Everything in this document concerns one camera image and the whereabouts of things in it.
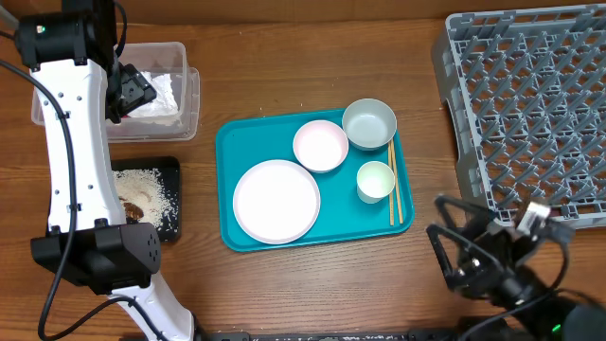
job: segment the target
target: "teal tray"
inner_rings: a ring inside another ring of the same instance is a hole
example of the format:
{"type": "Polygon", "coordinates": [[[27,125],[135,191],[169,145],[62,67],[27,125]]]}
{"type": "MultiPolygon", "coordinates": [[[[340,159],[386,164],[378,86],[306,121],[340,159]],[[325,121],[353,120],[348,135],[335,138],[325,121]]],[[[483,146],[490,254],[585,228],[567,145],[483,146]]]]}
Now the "teal tray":
{"type": "Polygon", "coordinates": [[[400,136],[394,136],[398,176],[400,180],[403,224],[395,209],[395,226],[389,225],[389,200],[377,204],[363,203],[356,192],[356,174],[368,161],[387,162],[387,146],[363,152],[349,146],[348,157],[337,169],[328,173],[312,173],[320,188],[321,207],[315,224],[296,241],[271,245],[249,237],[236,222],[233,198],[240,178],[259,162],[283,159],[297,162],[293,152],[296,131],[315,119],[326,119],[341,126],[345,109],[292,114],[276,117],[231,121],[217,133],[217,182],[219,186],[219,217],[221,236],[231,249],[250,252],[283,247],[314,245],[324,242],[345,242],[402,233],[415,219],[413,198],[402,156],[400,136]]]}

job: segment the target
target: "dish rack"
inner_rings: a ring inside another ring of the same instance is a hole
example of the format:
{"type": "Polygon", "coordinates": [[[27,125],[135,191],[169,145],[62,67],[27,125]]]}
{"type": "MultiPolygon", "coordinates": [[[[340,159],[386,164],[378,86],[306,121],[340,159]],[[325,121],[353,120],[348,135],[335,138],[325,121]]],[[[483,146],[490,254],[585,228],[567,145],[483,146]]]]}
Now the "dish rack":
{"type": "Polygon", "coordinates": [[[606,5],[453,14],[432,49],[463,199],[606,224],[606,5]]]}

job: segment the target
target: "wooden chopstick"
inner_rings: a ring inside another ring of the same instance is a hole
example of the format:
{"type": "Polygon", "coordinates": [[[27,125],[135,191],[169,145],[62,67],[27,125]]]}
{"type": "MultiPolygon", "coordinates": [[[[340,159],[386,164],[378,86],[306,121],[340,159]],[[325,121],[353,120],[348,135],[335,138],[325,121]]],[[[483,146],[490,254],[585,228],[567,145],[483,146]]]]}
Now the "wooden chopstick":
{"type": "MultiPolygon", "coordinates": [[[[392,144],[391,142],[387,144],[387,165],[391,169],[391,162],[393,158],[391,157],[392,153],[392,144]]],[[[389,225],[394,225],[394,191],[392,190],[389,193],[389,225]]]]}
{"type": "Polygon", "coordinates": [[[394,177],[396,178],[396,202],[398,203],[398,219],[400,220],[400,224],[404,224],[404,217],[401,214],[401,200],[400,200],[400,181],[398,181],[398,162],[396,161],[396,146],[394,145],[394,140],[392,139],[390,143],[391,148],[391,158],[392,162],[390,162],[393,167],[394,177]]]}

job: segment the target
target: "plate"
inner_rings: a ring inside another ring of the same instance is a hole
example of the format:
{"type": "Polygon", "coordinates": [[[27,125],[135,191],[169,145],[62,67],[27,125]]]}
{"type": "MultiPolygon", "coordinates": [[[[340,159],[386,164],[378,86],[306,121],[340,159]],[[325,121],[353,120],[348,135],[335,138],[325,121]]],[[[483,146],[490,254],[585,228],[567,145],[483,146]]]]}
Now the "plate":
{"type": "Polygon", "coordinates": [[[292,242],[312,228],[320,213],[320,189],[303,167],[286,160],[264,161],[236,185],[234,214],[253,239],[292,242]]]}

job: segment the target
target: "wooden table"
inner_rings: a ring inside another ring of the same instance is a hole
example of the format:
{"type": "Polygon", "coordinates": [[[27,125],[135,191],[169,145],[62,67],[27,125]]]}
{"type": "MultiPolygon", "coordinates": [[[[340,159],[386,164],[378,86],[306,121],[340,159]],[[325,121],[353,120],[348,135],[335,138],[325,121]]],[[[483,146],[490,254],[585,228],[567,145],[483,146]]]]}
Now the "wooden table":
{"type": "MultiPolygon", "coordinates": [[[[424,228],[440,193],[458,195],[452,124],[437,94],[430,47],[443,21],[309,25],[131,27],[129,42],[183,42],[202,82],[198,134],[189,142],[111,145],[113,158],[174,155],[183,170],[183,237],[163,246],[162,273],[210,332],[402,331],[453,326],[493,314],[446,289],[424,228]],[[237,118],[346,107],[382,99],[397,112],[416,220],[400,236],[252,254],[227,248],[219,231],[215,134],[237,118]]],[[[0,58],[19,63],[0,41],[0,58]]],[[[50,191],[44,129],[30,120],[32,87],[0,70],[0,339],[34,340],[52,274],[31,259],[50,191]]],[[[606,299],[606,231],[580,231],[566,287],[606,299]]],[[[546,281],[561,265],[548,245],[532,261],[546,281]]],[[[104,298],[63,283],[49,332],[104,298]]],[[[72,340],[138,333],[111,307],[72,340]]]]}

